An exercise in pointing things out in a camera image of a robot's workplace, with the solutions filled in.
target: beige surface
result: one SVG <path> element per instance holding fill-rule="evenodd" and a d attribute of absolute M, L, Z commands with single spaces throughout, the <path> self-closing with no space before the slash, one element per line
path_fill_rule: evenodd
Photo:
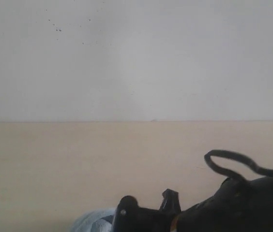
<path fill-rule="evenodd" d="M 273 122 L 0 124 L 0 229 L 63 232 L 126 194 L 157 208 L 166 188 L 186 208 L 224 179 L 203 161 L 214 148 L 273 168 Z"/>

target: white fabric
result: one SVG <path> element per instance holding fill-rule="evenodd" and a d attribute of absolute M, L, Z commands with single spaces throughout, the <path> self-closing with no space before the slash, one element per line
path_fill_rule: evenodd
<path fill-rule="evenodd" d="M 102 218 L 114 213 L 115 208 L 86 213 L 74 222 L 70 232 L 110 232 L 112 225 Z"/>

